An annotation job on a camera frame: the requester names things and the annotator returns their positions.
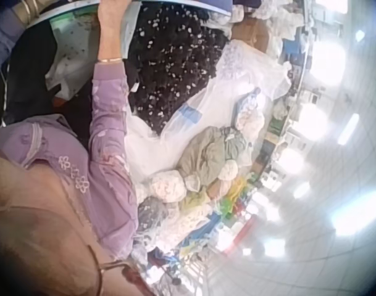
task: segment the woman's arm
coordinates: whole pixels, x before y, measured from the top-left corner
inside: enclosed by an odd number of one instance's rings
[[[96,232],[116,258],[132,250],[137,204],[128,174],[124,137],[128,85],[120,52],[120,24],[130,0],[102,0],[99,63],[93,77],[90,183]]]

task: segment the floral embroidery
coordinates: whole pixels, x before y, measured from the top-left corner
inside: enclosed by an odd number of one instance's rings
[[[71,179],[75,179],[79,177],[79,169],[75,165],[71,167],[70,176],[71,176]]]
[[[85,176],[81,176],[75,179],[75,188],[79,189],[82,193],[85,193],[89,188],[89,182]]]
[[[69,162],[68,156],[60,156],[59,157],[59,165],[65,171],[71,167],[71,163]]]
[[[86,190],[88,190],[90,183],[85,176],[80,176],[79,169],[75,165],[71,166],[69,157],[60,156],[59,165],[64,171],[70,170],[70,177],[73,181],[75,181],[75,188],[77,188],[82,193],[86,193]]]

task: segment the cardboard box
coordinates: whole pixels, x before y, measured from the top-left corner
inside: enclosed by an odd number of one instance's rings
[[[241,23],[233,26],[232,39],[242,40],[258,51],[266,53],[270,39],[269,29],[265,20],[246,16]]]

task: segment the lavender sleeve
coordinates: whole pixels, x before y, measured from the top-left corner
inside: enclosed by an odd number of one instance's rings
[[[124,138],[128,85],[123,63],[97,64],[90,127],[90,216],[99,242],[113,257],[132,250],[137,202],[128,174]]]

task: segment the fabric pile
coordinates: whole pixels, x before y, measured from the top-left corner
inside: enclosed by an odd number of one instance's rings
[[[208,12],[189,6],[145,2],[130,44],[129,61],[140,86],[129,102],[157,134],[183,103],[215,77],[227,38],[202,27]]]

